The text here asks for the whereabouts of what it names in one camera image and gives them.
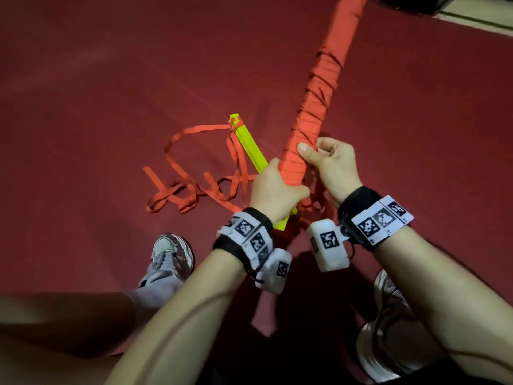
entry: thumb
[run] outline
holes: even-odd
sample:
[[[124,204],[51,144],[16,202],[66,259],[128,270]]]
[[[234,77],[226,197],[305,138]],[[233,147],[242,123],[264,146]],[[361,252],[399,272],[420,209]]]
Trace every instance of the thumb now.
[[[303,142],[298,144],[298,153],[301,158],[315,167],[318,167],[321,161],[324,159],[324,156]]]
[[[294,191],[296,192],[299,200],[303,200],[310,195],[310,188],[308,186],[295,186]]]

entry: silver sneaker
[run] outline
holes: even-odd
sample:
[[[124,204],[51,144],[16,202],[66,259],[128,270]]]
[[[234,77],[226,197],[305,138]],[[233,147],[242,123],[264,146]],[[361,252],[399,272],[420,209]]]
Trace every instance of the silver sneaker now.
[[[172,233],[163,233],[153,245],[151,264],[139,286],[169,276],[185,282],[194,270],[194,265],[194,254],[186,240]]]
[[[374,298],[378,317],[363,326],[356,340],[358,358],[369,377],[390,381],[446,356],[384,270],[374,281]]]

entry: forearm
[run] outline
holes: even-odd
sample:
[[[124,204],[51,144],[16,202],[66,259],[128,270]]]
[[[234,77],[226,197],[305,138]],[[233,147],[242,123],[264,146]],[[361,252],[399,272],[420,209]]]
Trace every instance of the forearm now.
[[[513,309],[507,302],[409,227],[388,238],[374,254],[462,369],[511,382]]]
[[[192,384],[244,278],[233,255],[214,250],[144,328],[106,384]]]

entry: strap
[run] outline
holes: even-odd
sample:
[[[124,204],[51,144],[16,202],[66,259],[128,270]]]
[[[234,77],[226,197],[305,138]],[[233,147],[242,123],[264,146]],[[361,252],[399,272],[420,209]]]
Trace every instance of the strap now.
[[[238,126],[244,123],[240,117],[238,120]],[[203,187],[171,157],[171,147],[185,135],[225,129],[229,130],[226,144],[230,151],[230,156],[235,163],[235,173],[216,181],[209,172],[205,172],[203,173],[203,177],[210,187]],[[248,174],[248,166],[244,155],[244,149],[232,129],[232,124],[201,125],[186,128],[171,137],[166,148],[164,148],[164,154],[166,155],[166,159],[171,167],[180,175],[181,178],[173,181],[170,187],[166,187],[150,167],[144,167],[144,172],[149,176],[150,180],[158,189],[158,192],[148,201],[146,211],[157,212],[161,210],[168,201],[170,201],[177,205],[180,213],[186,213],[198,204],[199,197],[208,195],[233,213],[239,212],[241,211],[241,208],[229,201],[237,195],[237,189],[240,183],[242,184],[242,201],[244,205],[247,205],[249,181],[253,181],[256,175]],[[219,184],[223,181],[231,181],[230,191],[228,194],[224,194],[219,187]],[[188,194],[184,198],[178,197],[178,194],[185,189],[188,190]]]

